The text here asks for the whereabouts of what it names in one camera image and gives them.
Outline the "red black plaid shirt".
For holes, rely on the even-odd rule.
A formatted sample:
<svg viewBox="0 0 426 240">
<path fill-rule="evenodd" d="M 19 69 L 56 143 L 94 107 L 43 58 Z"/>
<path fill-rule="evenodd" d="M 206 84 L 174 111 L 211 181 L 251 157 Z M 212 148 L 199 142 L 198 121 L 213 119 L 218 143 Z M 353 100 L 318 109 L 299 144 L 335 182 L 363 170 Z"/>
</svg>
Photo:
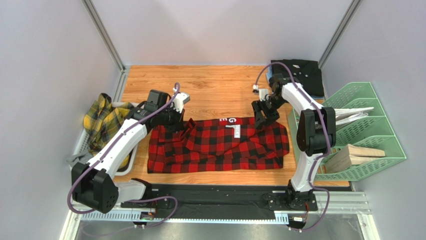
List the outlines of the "red black plaid shirt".
<svg viewBox="0 0 426 240">
<path fill-rule="evenodd" d="M 257 129 L 254 117 L 229 117 L 189 119 L 183 126 L 152 129 L 149 174 L 281 169 L 290 152 L 287 129 L 278 122 Z"/>
</svg>

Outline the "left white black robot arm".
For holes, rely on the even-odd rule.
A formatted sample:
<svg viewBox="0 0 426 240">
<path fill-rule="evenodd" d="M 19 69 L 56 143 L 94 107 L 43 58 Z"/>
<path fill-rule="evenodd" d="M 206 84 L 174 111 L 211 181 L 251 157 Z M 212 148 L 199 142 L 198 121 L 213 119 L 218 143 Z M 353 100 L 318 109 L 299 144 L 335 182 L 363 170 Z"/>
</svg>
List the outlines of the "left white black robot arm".
<svg viewBox="0 0 426 240">
<path fill-rule="evenodd" d="M 188 93 L 180 91 L 175 84 L 174 94 L 151 90 L 146 101 L 133 108 L 118 132 L 107 145 L 87 163 L 77 162 L 71 169 L 72 186 L 68 192 L 67 205 L 74 213 L 71 201 L 88 207 L 87 213 L 98 211 L 106 214 L 118 203 L 142 200 L 148 183 L 137 178 L 114 183 L 122 162 L 149 132 L 163 126 L 173 132 L 184 127 L 184 105 L 190 101 Z"/>
</svg>

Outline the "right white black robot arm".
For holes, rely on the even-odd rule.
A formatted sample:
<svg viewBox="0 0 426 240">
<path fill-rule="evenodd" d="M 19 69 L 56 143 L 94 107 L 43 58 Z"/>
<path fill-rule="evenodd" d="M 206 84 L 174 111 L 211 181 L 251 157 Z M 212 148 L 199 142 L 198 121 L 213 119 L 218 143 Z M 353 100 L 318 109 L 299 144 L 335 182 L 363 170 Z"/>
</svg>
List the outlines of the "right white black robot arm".
<svg viewBox="0 0 426 240">
<path fill-rule="evenodd" d="M 293 77 L 276 78 L 272 89 L 253 85 L 259 99 L 252 102 L 256 129 L 279 119 L 278 109 L 289 103 L 299 115 L 296 143 L 301 151 L 296 172 L 289 180 L 283 203 L 298 210 L 314 200 L 314 177 L 321 161 L 331 153 L 336 143 L 336 112 L 332 107 L 317 103 Z"/>
</svg>

